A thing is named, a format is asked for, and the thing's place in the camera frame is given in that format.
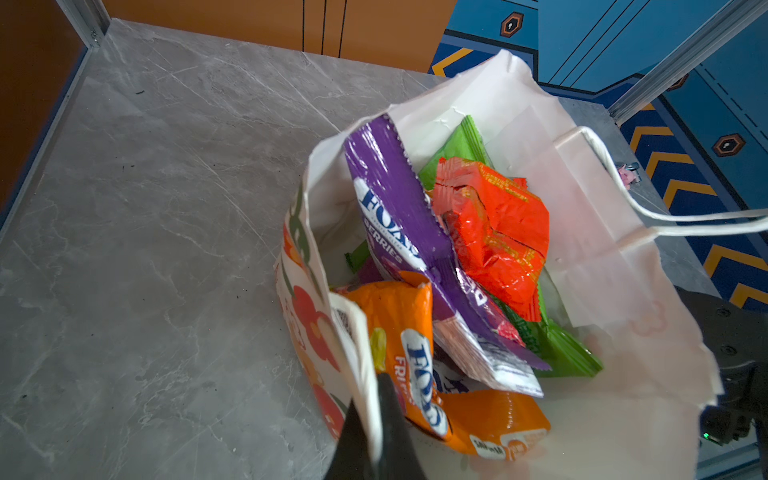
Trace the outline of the red small snack packet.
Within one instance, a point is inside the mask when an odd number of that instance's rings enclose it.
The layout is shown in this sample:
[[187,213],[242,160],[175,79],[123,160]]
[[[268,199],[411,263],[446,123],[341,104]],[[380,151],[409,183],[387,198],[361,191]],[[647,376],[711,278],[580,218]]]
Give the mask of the red small snack packet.
[[550,218],[527,182],[478,161],[442,158],[431,196],[464,272],[522,319],[540,322]]

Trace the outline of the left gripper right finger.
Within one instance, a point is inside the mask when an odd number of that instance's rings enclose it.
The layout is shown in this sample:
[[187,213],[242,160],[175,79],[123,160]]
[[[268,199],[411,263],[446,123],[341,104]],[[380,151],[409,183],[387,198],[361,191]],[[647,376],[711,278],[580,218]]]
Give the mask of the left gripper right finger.
[[375,479],[425,480],[426,475],[417,458],[406,418],[391,377],[377,375],[383,427],[382,454],[374,467]]

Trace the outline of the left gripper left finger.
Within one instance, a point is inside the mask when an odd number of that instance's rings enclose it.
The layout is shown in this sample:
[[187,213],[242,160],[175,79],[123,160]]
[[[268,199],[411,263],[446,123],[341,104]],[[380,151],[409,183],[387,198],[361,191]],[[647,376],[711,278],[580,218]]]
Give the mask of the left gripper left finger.
[[354,403],[345,418],[341,436],[324,480],[364,480],[372,478],[372,463],[367,436]]

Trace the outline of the white paper bag with flowers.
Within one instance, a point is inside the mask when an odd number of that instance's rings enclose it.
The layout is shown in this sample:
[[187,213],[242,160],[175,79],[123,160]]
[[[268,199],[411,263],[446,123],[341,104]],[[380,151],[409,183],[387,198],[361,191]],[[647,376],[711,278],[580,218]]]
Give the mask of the white paper bag with flowers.
[[665,274],[659,236],[741,234],[766,228],[762,212],[660,215],[631,198],[602,140],[577,126],[528,65],[502,51],[408,102],[362,118],[313,150],[284,223],[277,293],[294,347],[332,436],[339,441],[354,403],[374,467],[382,454],[378,381],[330,294],[397,280],[347,257],[366,240],[344,142],[382,114],[395,124],[420,170],[465,117],[494,168],[522,178],[549,212],[541,276],[547,312],[595,353],[593,378],[536,376],[532,397],[550,432],[514,461],[465,455],[405,416],[428,479],[692,479],[700,415],[723,387],[700,327]]

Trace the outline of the orange snack packet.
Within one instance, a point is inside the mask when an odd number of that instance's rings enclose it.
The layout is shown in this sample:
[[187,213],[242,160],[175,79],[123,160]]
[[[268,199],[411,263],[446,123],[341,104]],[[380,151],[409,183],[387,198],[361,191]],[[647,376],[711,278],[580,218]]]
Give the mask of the orange snack packet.
[[374,372],[392,379],[400,411],[438,442],[465,455],[514,461],[550,432],[532,397],[469,389],[439,374],[432,285],[423,275],[368,283],[329,298]]

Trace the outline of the purple small snack packet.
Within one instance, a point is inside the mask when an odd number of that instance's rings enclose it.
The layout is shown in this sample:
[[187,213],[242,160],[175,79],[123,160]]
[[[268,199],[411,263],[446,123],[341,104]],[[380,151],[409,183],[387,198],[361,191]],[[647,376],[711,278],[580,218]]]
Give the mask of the purple small snack packet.
[[433,337],[457,368],[491,389],[540,398],[530,352],[489,295],[460,267],[452,239],[406,155],[392,119],[382,114],[344,142],[367,243],[391,278],[419,273],[433,290]]

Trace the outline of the large green Lays chip bag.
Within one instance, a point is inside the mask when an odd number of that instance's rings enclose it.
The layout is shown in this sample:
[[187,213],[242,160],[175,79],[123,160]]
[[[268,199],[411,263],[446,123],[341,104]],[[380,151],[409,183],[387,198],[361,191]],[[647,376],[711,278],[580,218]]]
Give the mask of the large green Lays chip bag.
[[[431,193],[435,185],[439,160],[442,158],[450,159],[452,157],[478,161],[496,170],[485,150],[482,137],[473,119],[471,117],[465,117],[449,136],[445,144],[438,149],[423,168],[414,170],[412,167],[422,184],[423,189],[428,195],[432,210]],[[443,220],[438,215],[436,215],[436,217],[445,231],[449,234]],[[391,278],[382,273],[377,267],[375,259],[369,249],[367,237],[361,247],[348,255],[347,260],[354,271],[360,271],[367,266],[374,266],[383,276]],[[541,289],[542,273],[539,278],[539,301],[542,319],[538,323],[528,322],[522,319],[512,309],[504,305],[503,302],[488,293],[479,284],[478,285],[489,295],[506,316],[507,320],[514,326],[523,345],[530,352],[534,353],[547,363],[547,369],[536,371],[536,376],[592,377],[596,375],[602,369],[602,363],[599,358],[591,353],[586,346],[584,346],[570,332],[552,320],[548,315],[544,295]],[[391,279],[402,280],[408,274],[410,273],[406,273],[401,279]]]

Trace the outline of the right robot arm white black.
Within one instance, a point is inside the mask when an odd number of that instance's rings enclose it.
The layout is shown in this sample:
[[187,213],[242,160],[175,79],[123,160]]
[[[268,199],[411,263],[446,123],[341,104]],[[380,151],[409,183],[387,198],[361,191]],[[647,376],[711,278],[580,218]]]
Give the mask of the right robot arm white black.
[[677,293],[715,356],[723,392],[700,416],[700,438],[723,447],[755,434],[757,458],[712,477],[767,477],[767,314],[705,293]]

